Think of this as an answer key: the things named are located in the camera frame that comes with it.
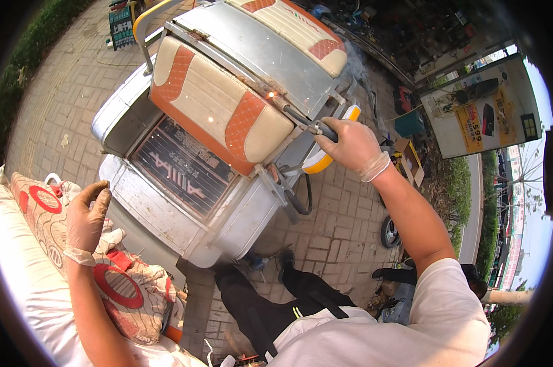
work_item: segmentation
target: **gloved hand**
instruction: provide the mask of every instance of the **gloved hand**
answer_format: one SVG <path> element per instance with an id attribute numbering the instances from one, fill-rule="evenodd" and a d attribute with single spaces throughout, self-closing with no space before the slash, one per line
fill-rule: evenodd
<path id="1" fill-rule="evenodd" d="M 89 210 L 93 201 L 95 205 Z M 95 266 L 92 254 L 99 244 L 110 202 L 109 181 L 101 180 L 87 186 L 68 204 L 66 256 L 81 265 Z"/>
<path id="2" fill-rule="evenodd" d="M 372 181 L 390 164 L 389 153 L 380 150 L 375 134 L 366 125 L 332 117 L 321 120 L 338 133 L 339 141 L 334 143 L 323 135 L 316 135 L 315 141 L 333 160 L 358 173 L 362 182 Z"/>

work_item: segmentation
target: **tree trunk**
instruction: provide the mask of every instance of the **tree trunk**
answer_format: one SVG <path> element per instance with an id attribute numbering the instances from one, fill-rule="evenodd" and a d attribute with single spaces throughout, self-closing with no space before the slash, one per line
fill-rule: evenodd
<path id="1" fill-rule="evenodd" d="M 529 303 L 532 295 L 533 291 L 487 291 L 480 302 L 497 305 L 523 305 Z"/>

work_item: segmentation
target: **white t-shirt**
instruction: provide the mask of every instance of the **white t-shirt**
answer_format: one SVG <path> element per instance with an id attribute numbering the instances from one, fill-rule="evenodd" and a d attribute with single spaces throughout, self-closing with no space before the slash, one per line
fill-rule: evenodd
<path id="1" fill-rule="evenodd" d="M 490 325 L 460 264 L 441 259 L 421 275 L 410 325 L 378 324 L 365 310 L 344 306 L 296 319 L 274 341 L 269 367 L 476 366 L 486 353 Z"/>

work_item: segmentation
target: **orange and white seat cushion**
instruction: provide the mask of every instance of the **orange and white seat cushion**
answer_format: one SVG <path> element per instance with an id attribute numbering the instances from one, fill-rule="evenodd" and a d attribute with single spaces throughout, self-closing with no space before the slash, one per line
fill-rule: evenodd
<path id="1" fill-rule="evenodd" d="M 200 143 L 245 176 L 294 128 L 250 87 L 171 36 L 160 45 L 150 97 Z"/>
<path id="2" fill-rule="evenodd" d="M 331 77 L 346 66 L 346 48 L 327 26 L 289 0 L 227 0 L 295 45 Z"/>

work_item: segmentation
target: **black pants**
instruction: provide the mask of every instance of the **black pants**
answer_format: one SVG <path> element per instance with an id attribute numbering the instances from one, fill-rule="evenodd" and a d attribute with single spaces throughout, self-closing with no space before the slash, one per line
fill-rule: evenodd
<path id="1" fill-rule="evenodd" d="M 391 282 L 417 284 L 417 271 L 413 269 L 383 268 L 382 278 Z"/>
<path id="2" fill-rule="evenodd" d="M 303 316 L 313 315 L 325 308 L 310 293 L 317 291 L 336 306 L 356 306 L 350 297 L 331 288 L 317 275 L 293 268 L 283 273 L 286 289 L 296 297 L 286 304 L 272 303 L 256 293 L 252 284 L 232 265 L 219 270 L 215 282 L 221 291 L 223 304 L 264 360 L 269 345 L 297 319 L 293 307 L 298 307 Z"/>

